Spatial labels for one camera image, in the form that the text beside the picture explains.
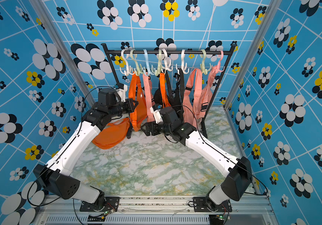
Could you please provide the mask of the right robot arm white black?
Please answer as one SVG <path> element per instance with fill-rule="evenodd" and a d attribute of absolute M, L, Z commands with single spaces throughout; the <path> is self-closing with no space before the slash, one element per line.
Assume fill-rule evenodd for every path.
<path fill-rule="evenodd" d="M 146 136 L 172 137 L 173 143 L 193 149 L 207 159 L 225 177 L 222 184 L 213 187 L 206 195 L 207 208 L 216 212 L 222 204 L 232 199 L 239 201 L 252 182 L 250 161 L 246 157 L 238 158 L 216 146 L 190 123 L 183 122 L 171 107 L 159 110 L 151 109 L 154 121 L 141 126 Z"/>

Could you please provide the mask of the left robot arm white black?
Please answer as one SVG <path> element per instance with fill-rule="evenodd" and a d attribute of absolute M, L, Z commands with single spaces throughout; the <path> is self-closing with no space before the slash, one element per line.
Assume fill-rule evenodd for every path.
<path fill-rule="evenodd" d="M 45 190 L 65 200 L 72 198 L 89 203 L 99 210 L 104 207 L 103 191 L 83 184 L 70 174 L 87 146 L 112 119 L 135 111 L 138 103 L 126 98 L 127 90 L 127 85 L 102 88 L 98 102 L 81 116 L 79 126 L 61 150 L 45 165 L 34 168 L 36 180 Z"/>

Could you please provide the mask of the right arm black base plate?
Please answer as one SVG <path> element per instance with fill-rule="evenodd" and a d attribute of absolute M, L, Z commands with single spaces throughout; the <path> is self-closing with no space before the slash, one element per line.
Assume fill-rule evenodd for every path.
<path fill-rule="evenodd" d="M 214 206 L 213 208 L 210 208 L 209 205 L 206 203 L 206 197 L 197 197 L 194 196 L 192 198 L 192 204 L 193 209 L 195 212 L 221 212 L 221 213 L 227 213 L 227 212 L 232 212 L 232 206 L 229 200 L 226 200 L 222 202 L 218 206 Z"/>

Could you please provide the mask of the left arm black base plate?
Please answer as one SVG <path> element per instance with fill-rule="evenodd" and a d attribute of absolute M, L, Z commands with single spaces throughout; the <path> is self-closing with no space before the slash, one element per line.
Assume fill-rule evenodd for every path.
<path fill-rule="evenodd" d="M 79 210 L 81 212 L 117 212 L 120 199 L 118 196 L 107 196 L 101 200 L 100 205 L 82 201 Z"/>

